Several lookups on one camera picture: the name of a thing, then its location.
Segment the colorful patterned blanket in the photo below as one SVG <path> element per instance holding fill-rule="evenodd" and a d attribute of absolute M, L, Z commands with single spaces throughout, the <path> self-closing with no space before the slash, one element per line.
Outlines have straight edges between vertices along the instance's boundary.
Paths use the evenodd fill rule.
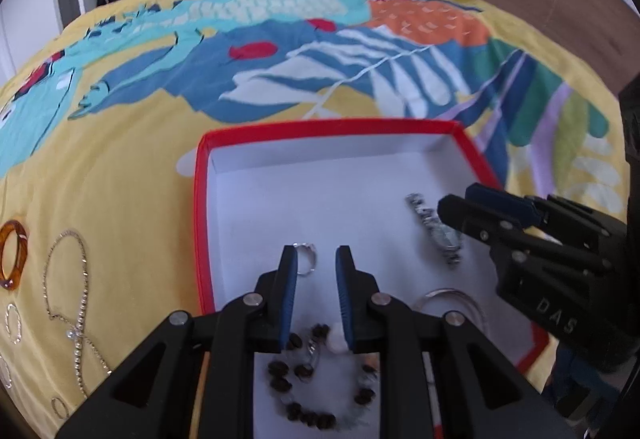
<path fill-rule="evenodd" d="M 73 343 L 42 297 L 65 228 L 86 241 L 85 332 L 117 365 L 170 311 L 197 313 L 194 148 L 207 130 L 277 120 L 457 120 L 516 194 L 624 218 L 616 99 L 583 61 L 481 0 L 121 0 L 83 15 L 0 92 L 2 222 L 29 236 L 0 335 L 11 395 L 52 437 L 50 401 L 82 402 Z M 75 320 L 79 251 L 54 252 L 49 303 Z M 550 364 L 541 367 L 543 379 Z M 104 374 L 91 352 L 89 389 Z"/>

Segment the blue gripper pad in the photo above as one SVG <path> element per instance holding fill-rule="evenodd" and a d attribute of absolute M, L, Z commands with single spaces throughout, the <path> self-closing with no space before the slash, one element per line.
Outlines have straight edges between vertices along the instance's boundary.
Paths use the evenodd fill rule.
<path fill-rule="evenodd" d="M 351 296 L 349 293 L 346 272 L 344 270 L 344 265 L 340 260 L 340 248 L 335 251 L 335 278 L 338 285 L 338 297 L 340 298 L 340 314 L 342 316 L 344 339 L 349 346 L 349 350 L 353 351 L 353 309 L 351 307 Z"/>
<path fill-rule="evenodd" d="M 516 219 L 522 228 L 538 226 L 542 222 L 542 216 L 530 199 L 495 190 L 480 183 L 473 183 L 466 188 L 465 199 Z"/>
<path fill-rule="evenodd" d="M 280 306 L 280 350 L 284 349 L 291 332 L 291 318 L 293 317 L 293 302 L 296 297 L 296 281 L 298 279 L 298 253 L 292 253 L 289 262 L 282 305 Z"/>

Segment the rhinestone necklace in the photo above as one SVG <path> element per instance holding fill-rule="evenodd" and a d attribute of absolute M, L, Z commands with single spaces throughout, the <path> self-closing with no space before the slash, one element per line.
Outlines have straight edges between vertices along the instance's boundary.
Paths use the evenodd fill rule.
<path fill-rule="evenodd" d="M 82 298 L 80 299 L 80 310 L 78 311 L 78 318 L 76 319 L 76 323 L 74 324 L 69 318 L 60 314 L 54 313 L 51 310 L 49 305 L 49 296 L 47 295 L 47 272 L 49 271 L 49 264 L 51 262 L 51 255 L 53 254 L 53 250 L 56 249 L 56 246 L 60 244 L 65 237 L 73 237 L 76 239 L 78 244 L 80 245 L 80 252 L 82 255 L 82 280 L 84 281 L 84 287 L 82 289 Z M 76 371 L 76 382 L 78 383 L 78 387 L 80 387 L 80 392 L 84 395 L 84 398 L 87 398 L 87 390 L 84 384 L 84 378 L 82 376 L 82 352 L 84 350 L 84 343 L 86 342 L 89 347 L 91 347 L 92 351 L 103 369 L 106 371 L 107 375 L 111 374 L 111 369 L 107 365 L 107 362 L 104 360 L 104 357 L 100 354 L 100 351 L 94 345 L 94 343 L 84 334 L 84 321 L 86 319 L 86 304 L 89 299 L 89 273 L 86 268 L 86 252 L 84 250 L 84 242 L 82 242 L 82 237 L 73 229 L 66 229 L 58 238 L 54 241 L 53 245 L 49 249 L 49 255 L 47 256 L 47 262 L 44 266 L 44 274 L 42 275 L 42 292 L 44 295 L 44 305 L 47 310 L 47 315 L 49 316 L 49 320 L 60 320 L 65 323 L 69 329 L 66 332 L 66 337 L 70 340 L 73 340 L 75 351 L 74 351 L 74 368 Z"/>

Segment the amber bangle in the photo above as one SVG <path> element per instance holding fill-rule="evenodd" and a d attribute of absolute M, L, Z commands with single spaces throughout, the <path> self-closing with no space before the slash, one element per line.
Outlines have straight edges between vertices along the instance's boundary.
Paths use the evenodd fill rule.
<path fill-rule="evenodd" d="M 4 251 L 4 245 L 6 239 L 9 237 L 12 231 L 15 231 L 17 239 L 17 247 L 15 250 L 14 268 L 11 270 L 9 278 L 4 276 L 4 269 L 2 268 L 2 252 Z M 27 261 L 27 232 L 18 221 L 7 221 L 0 228 L 0 287 L 4 287 L 7 291 L 13 291 L 17 289 L 20 284 L 20 277 L 22 276 L 22 270 L 24 269 L 24 263 Z"/>

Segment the watch face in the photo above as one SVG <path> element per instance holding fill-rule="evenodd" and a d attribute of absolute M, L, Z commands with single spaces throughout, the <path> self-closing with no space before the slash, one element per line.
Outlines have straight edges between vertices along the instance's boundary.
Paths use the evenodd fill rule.
<path fill-rule="evenodd" d="M 443 251 L 457 251 L 460 249 L 460 234 L 438 221 L 431 230 L 433 242 Z"/>

